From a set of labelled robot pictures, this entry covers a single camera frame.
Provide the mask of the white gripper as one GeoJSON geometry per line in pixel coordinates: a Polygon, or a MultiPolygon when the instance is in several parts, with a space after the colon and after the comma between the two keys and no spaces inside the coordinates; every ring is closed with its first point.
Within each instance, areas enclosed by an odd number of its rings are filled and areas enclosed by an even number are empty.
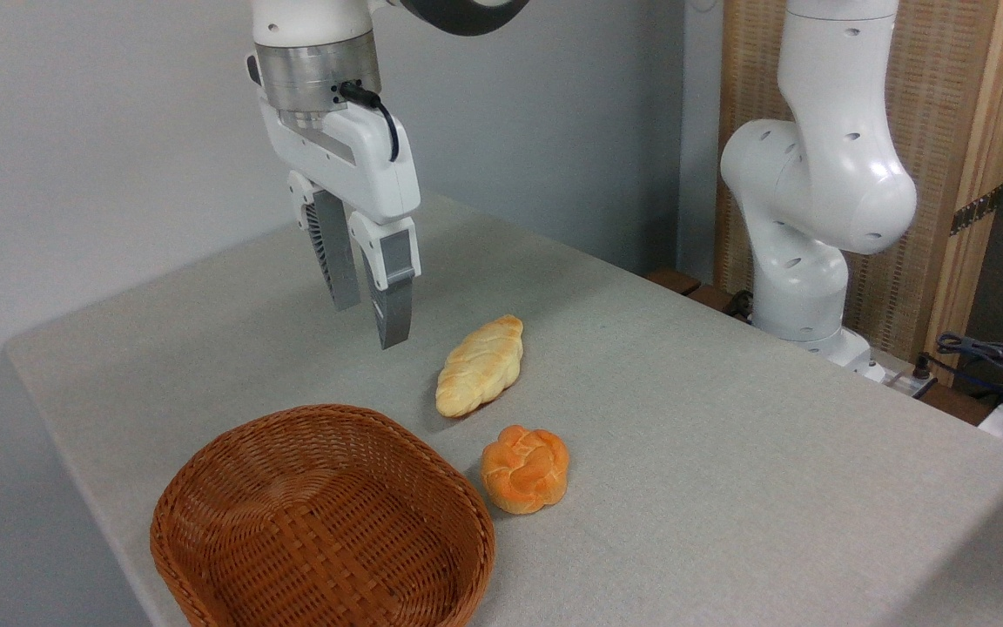
{"type": "Polygon", "coordinates": [[[287,186],[296,222],[309,235],[335,309],[360,302],[350,229],[365,261],[380,346],[401,344],[421,274],[414,220],[405,218],[421,206],[405,127],[395,120],[399,150],[391,160],[393,135],[381,111],[347,104],[327,112],[318,127],[295,130],[266,96],[259,107],[276,154],[294,170],[287,186]],[[357,210],[349,219],[341,200],[357,210]]]}

